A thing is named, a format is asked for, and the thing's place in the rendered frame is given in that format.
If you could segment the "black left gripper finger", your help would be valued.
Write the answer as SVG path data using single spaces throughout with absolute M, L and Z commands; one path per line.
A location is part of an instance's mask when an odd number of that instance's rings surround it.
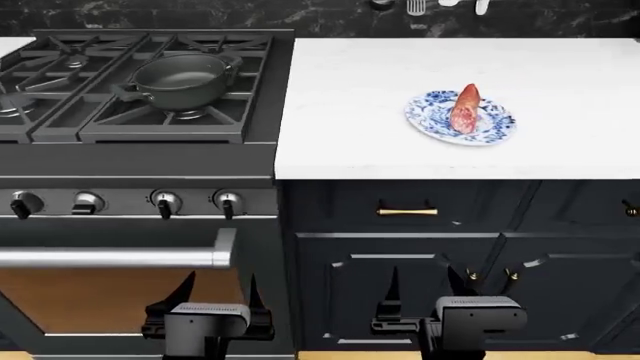
M 268 308 L 265 307 L 260 295 L 255 275 L 251 276 L 249 308 L 251 311 L 252 320 L 272 319 L 272 313 Z
M 196 273 L 191 272 L 187 278 L 170 293 L 165 299 L 159 302 L 155 302 L 151 305 L 147 305 L 146 312 L 170 312 L 178 305 L 188 302 L 192 293 L 193 286 L 195 284 Z

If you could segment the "blue white patterned plate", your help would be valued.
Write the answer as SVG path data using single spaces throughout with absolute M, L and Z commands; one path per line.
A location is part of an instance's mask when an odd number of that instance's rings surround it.
M 436 90 L 408 102 L 405 118 L 422 134 L 461 146 L 494 146 L 510 139 L 517 130 L 511 113 L 501 104 L 480 98 L 473 132 L 462 134 L 450 125 L 450 114 L 459 92 Z

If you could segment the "dark grey two-handled pot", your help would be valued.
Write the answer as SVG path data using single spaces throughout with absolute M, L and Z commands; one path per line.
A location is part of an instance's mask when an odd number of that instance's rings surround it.
M 180 53 L 142 65 L 129 83 L 114 84 L 121 101 L 146 101 L 167 111 L 197 110 L 227 93 L 243 60 L 238 56 Z

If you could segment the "dark steel gas range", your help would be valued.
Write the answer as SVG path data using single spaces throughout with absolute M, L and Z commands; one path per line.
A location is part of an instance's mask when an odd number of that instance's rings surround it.
M 0 248 L 201 248 L 213 245 L 219 229 L 234 228 L 234 262 L 229 269 L 237 272 L 245 297 L 245 302 L 237 304 L 249 304 L 255 275 L 276 334 L 272 341 L 231 342 L 226 360 L 295 360 L 274 176 L 294 33 L 289 29 L 38 30 L 16 45 L 0 40 L 0 58 L 45 32 L 142 38 L 39 125 L 30 143 L 0 143 Z M 136 55 L 137 49 L 153 36 L 201 32 L 273 37 L 242 143 L 86 143 L 80 139 L 81 128 L 112 97 L 110 87 L 126 80 L 127 71 L 149 58 Z M 163 220 L 150 202 L 150 194 L 158 189 L 174 191 L 183 200 L 180 212 L 169 220 Z M 243 197 L 242 215 L 225 219 L 212 202 L 219 189 Z M 44 209 L 20 220 L 10 208 L 16 191 L 38 195 Z M 71 215 L 74 197 L 81 191 L 102 197 L 105 209 L 95 215 Z M 160 360 L 162 343 L 143 338 L 141 326 L 133 334 L 46 334 L 12 310 L 0 293 L 0 352 L 21 351 L 32 360 Z

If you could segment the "black cast iron stove grate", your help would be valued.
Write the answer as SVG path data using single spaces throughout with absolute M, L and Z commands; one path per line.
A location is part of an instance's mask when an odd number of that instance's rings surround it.
M 158 143 L 242 143 L 249 122 L 273 37 L 260 33 L 201 32 L 153 36 L 136 55 L 149 58 L 132 71 L 129 83 L 142 65 L 163 56 L 180 53 L 208 53 L 238 56 L 243 60 L 235 82 L 222 98 L 206 107 L 207 116 L 179 120 L 167 116 L 167 110 L 152 107 L 146 101 L 121 101 L 112 97 L 92 114 L 79 137 L 86 143 L 158 142 Z
M 0 95 L 17 93 L 33 104 L 19 116 L 0 117 L 0 143 L 30 143 L 31 134 L 116 60 L 139 43 L 141 35 L 42 33 L 36 40 L 0 58 Z M 64 68 L 67 56 L 83 54 L 82 68 Z

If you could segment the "oven door glass window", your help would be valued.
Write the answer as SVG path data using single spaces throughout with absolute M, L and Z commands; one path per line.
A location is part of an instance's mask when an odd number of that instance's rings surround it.
M 190 274 L 190 301 L 245 302 L 234 269 L 0 269 L 0 293 L 46 334 L 133 334 Z

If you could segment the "raw red meat piece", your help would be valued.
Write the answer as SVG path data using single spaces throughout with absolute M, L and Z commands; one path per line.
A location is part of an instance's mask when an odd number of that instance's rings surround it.
M 461 134 L 471 134 L 476 128 L 481 98 L 477 87 L 468 84 L 459 94 L 450 113 L 450 127 Z

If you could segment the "silver black stove knob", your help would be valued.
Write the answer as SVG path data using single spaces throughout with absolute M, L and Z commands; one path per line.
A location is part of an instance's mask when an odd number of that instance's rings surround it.
M 244 213 L 243 197 L 236 191 L 219 189 L 212 195 L 212 202 L 222 212 L 226 220 L 232 220 Z
M 74 197 L 71 215 L 95 215 L 105 207 L 102 197 L 89 191 L 81 191 Z
M 41 212 L 44 206 L 41 197 L 31 191 L 16 191 L 12 194 L 10 208 L 20 220 Z
M 183 200 L 174 191 L 158 189 L 150 194 L 150 202 L 163 220 L 177 215 L 183 206 Z

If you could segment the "dark navy cabinet drawer front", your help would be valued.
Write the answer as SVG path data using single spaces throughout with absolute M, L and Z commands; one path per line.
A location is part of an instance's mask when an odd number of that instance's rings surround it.
M 281 209 L 303 233 L 499 233 L 517 227 L 531 191 L 528 180 L 291 180 Z M 378 216 L 378 200 L 439 215 Z
M 640 180 L 544 180 L 518 230 L 640 235 L 640 217 L 625 215 L 623 199 L 640 207 Z

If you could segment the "dark navy cabinet door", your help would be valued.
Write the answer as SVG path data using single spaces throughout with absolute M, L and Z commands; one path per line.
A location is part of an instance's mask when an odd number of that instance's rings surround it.
M 296 233 L 303 350 L 413 351 L 408 335 L 370 332 L 390 285 L 400 281 L 402 316 L 428 317 L 452 293 L 451 266 L 481 276 L 498 233 Z
M 520 278 L 508 295 L 525 309 L 523 329 L 491 335 L 490 350 L 589 350 L 630 308 L 640 284 L 640 238 L 507 234 L 485 283 L 502 295 L 506 268 Z

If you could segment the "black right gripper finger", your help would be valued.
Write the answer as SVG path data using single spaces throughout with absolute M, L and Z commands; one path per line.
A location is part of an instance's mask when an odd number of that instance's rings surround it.
M 451 266 L 447 267 L 447 278 L 454 296 L 475 296 L 474 278 L 461 277 Z
M 400 290 L 399 290 L 399 274 L 398 268 L 394 267 L 389 288 L 387 290 L 384 302 L 399 302 Z

